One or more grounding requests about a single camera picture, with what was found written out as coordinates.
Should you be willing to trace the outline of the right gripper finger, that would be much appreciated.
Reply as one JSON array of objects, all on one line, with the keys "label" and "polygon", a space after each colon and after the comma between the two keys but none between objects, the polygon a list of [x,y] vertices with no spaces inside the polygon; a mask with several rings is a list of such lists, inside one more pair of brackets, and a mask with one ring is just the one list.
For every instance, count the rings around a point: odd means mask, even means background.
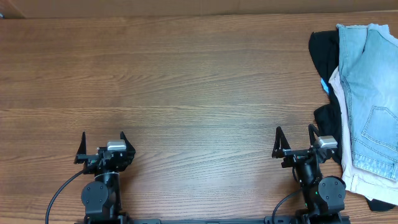
[{"label": "right gripper finger", "polygon": [[273,158],[285,157],[285,151],[290,151],[291,147],[285,137],[285,134],[280,126],[276,128],[274,148],[272,150]]},{"label": "right gripper finger", "polygon": [[308,133],[310,138],[310,145],[313,146],[319,137],[319,130],[315,127],[314,124],[309,124]]}]

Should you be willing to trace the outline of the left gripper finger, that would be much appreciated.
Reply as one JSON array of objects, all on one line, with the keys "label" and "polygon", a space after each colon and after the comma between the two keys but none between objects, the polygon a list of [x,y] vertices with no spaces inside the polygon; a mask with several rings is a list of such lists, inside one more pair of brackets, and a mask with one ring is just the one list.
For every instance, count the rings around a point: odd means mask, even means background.
[{"label": "left gripper finger", "polygon": [[86,163],[87,158],[86,158],[86,134],[85,132],[82,132],[81,135],[81,141],[79,148],[76,152],[75,159],[74,159],[74,164],[83,164]]},{"label": "left gripper finger", "polygon": [[123,131],[120,132],[120,139],[122,139],[126,145],[126,152],[129,156],[134,156],[136,153],[135,148],[132,144],[127,140],[127,137]]}]

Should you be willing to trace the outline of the light blue denim shorts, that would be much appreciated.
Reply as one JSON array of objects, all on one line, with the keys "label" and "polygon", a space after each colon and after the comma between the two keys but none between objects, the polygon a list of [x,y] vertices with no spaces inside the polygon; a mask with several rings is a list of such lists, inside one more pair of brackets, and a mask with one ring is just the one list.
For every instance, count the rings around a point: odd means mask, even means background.
[{"label": "light blue denim shorts", "polygon": [[397,180],[397,38],[387,25],[337,25],[353,166]]}]

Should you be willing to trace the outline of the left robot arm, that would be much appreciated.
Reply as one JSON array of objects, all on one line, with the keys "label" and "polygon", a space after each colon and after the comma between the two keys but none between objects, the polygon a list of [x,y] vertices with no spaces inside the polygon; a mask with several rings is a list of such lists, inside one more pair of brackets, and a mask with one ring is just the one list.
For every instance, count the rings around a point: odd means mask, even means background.
[{"label": "left robot arm", "polygon": [[98,147],[96,154],[87,154],[86,135],[82,134],[74,163],[83,164],[84,174],[93,174],[94,181],[81,192],[85,206],[84,223],[130,223],[131,218],[123,210],[120,173],[132,164],[136,150],[120,132],[120,138]]}]

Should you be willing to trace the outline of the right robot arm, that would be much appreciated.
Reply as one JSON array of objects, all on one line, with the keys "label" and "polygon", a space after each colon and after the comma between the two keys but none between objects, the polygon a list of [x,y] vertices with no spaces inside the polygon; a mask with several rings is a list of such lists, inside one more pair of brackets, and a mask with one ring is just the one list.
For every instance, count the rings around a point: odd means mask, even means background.
[{"label": "right robot arm", "polygon": [[[349,216],[342,216],[345,209],[346,184],[337,176],[324,177],[320,165],[335,156],[338,143],[333,136],[322,136],[318,129],[308,126],[310,147],[293,150],[279,126],[275,131],[273,158],[282,158],[281,166],[291,168],[300,188],[283,198],[274,208],[271,223],[298,224],[350,224]],[[302,194],[305,208],[287,218],[277,217],[279,207],[288,199]]]}]

